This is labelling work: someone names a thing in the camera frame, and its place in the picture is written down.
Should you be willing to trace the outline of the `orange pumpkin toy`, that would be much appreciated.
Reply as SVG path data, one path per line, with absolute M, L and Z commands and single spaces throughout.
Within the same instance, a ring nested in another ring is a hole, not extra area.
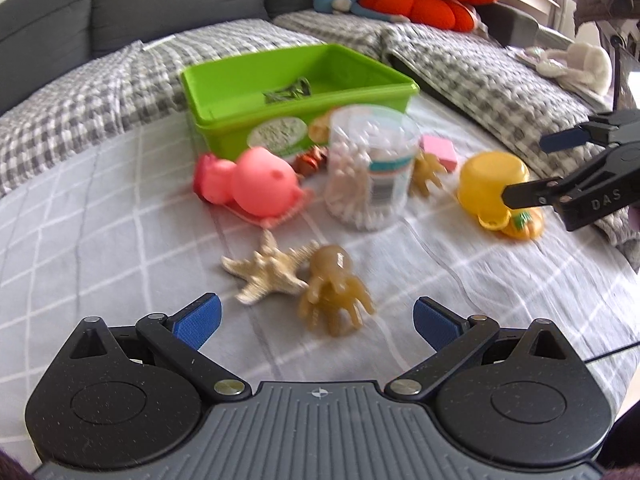
M 544 232 L 544 214 L 537 208 L 514 210 L 501 233 L 514 240 L 534 240 Z

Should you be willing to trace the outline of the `yellow plastic bowl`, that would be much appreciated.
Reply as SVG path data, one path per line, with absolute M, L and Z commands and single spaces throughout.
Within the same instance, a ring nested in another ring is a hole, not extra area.
M 526 182 L 528 178 L 528 168 L 515 155 L 478 153 L 460 169 L 458 202 L 484 229 L 501 231 L 512 216 L 512 210 L 503 203 L 503 190 L 509 185 Z

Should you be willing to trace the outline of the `pink sticky note block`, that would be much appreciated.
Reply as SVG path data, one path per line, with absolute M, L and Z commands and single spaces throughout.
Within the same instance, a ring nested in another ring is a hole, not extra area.
M 435 155 L 439 163 L 452 174 L 458 166 L 458 153 L 454 144 L 442 136 L 424 134 L 420 139 L 420 147 L 425 153 Z

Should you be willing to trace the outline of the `beige starfish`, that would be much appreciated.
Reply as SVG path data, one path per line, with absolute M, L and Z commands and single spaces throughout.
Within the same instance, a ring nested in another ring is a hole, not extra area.
M 281 250 L 269 230 L 262 231 L 260 245 L 250 258 L 221 258 L 222 268 L 236 278 L 245 281 L 235 295 L 241 304 L 257 304 L 270 294 L 280 292 L 299 296 L 308 284 L 297 276 L 298 270 L 320 248 L 316 240 L 306 245 Z

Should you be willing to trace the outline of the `tan rubber octopus toy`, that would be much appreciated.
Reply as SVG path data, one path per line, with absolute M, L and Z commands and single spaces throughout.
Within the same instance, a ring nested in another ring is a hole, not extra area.
M 354 330 L 363 324 L 358 304 L 367 314 L 375 314 L 370 292 L 352 272 L 352 258 L 343 247 L 320 247 L 309 260 L 309 270 L 308 287 L 300 296 L 297 310 L 308 330 L 314 330 L 323 318 L 328 333 L 338 337 L 344 333 L 342 311 Z

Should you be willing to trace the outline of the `pink pig toy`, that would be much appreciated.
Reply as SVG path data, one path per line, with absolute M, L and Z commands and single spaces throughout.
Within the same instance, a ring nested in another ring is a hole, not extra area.
M 249 148 L 235 161 L 202 155 L 196 163 L 193 192 L 262 229 L 273 229 L 299 214 L 314 198 L 296 172 L 266 148 Z

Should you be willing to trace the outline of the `clear cotton swab jar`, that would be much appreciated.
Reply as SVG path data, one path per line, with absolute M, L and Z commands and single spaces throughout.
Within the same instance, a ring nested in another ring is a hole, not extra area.
M 330 118 L 324 203 L 333 217 L 360 231 L 377 231 L 404 209 L 419 127 L 392 108 L 355 104 Z

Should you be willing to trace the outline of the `orange crab toy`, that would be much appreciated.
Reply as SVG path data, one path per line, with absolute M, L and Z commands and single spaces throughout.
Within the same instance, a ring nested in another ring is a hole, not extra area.
M 292 168 L 301 179 L 318 174 L 326 168 L 328 163 L 328 149 L 324 146 L 314 146 L 305 153 L 299 154 L 292 162 Z

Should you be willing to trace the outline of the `grey checked sofa cover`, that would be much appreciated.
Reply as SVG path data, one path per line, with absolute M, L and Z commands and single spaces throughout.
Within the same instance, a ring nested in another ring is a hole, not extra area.
M 297 52 L 338 44 L 383 62 L 421 38 L 459 47 L 483 36 L 307 10 L 272 22 L 248 18 L 187 30 L 156 46 L 136 40 L 54 78 L 2 113 L 1 193 L 108 139 L 183 112 L 188 92 L 181 78 L 199 68 L 231 66 L 230 75 L 208 76 L 204 84 L 230 94 L 236 82 L 283 75 Z

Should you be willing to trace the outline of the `grey patterned quilt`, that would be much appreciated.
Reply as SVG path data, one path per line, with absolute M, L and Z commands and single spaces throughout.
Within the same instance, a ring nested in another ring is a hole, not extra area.
M 411 24 L 394 25 L 383 37 L 387 56 L 403 62 L 427 88 L 474 119 L 538 176 L 566 176 L 602 152 L 593 145 L 541 151 L 541 136 L 584 122 L 591 110 L 498 44 Z

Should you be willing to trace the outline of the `white fluffy earmuffs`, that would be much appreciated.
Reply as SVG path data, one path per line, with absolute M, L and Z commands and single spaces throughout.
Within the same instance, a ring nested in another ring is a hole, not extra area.
M 540 76 L 569 82 L 598 96 L 605 96 L 612 84 L 610 56 L 593 44 L 573 42 L 565 50 L 528 47 L 516 57 Z

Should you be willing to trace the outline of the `light grey grid cloth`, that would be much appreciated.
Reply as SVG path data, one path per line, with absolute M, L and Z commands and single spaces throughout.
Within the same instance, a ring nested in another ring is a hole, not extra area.
M 551 318 L 612 404 L 629 398 L 639 364 L 639 278 L 598 230 L 566 232 L 548 214 L 538 240 L 498 237 L 459 206 L 453 174 L 378 232 L 349 229 L 316 200 L 274 235 L 282 248 L 316 240 L 352 257 L 375 315 L 333 338 L 306 330 L 293 297 L 272 295 L 253 307 L 236 301 L 241 282 L 220 260 L 250 256 L 260 233 L 192 193 L 201 147 L 186 115 L 171 115 L 62 162 L 2 200 L 1 445 L 24 467 L 38 464 L 25 403 L 82 318 L 130 325 L 204 292 L 219 295 L 224 318 L 203 352 L 252 384 L 388 382 L 430 353 L 411 319 L 414 300 L 427 295 L 509 327 Z

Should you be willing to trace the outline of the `lower red pumpkin cushion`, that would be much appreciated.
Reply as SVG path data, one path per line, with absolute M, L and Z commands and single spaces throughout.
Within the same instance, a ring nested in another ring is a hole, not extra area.
M 473 10 L 456 0 L 358 0 L 365 9 L 401 15 L 411 23 L 454 32 L 472 32 L 478 21 Z

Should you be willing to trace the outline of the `green plastic storage box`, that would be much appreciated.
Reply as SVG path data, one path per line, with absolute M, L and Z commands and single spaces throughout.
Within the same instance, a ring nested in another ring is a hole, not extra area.
M 230 160 L 255 146 L 293 158 L 328 142 L 334 110 L 375 104 L 403 112 L 419 91 L 398 70 L 338 44 L 230 56 L 190 66 L 180 79 L 195 131 Z

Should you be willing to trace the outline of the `dark grey sofa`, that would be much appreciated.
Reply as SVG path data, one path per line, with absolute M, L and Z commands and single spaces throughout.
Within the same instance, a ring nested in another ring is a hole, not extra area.
M 282 25 L 312 0 L 1 0 L 1 110 L 135 41 L 262 18 Z

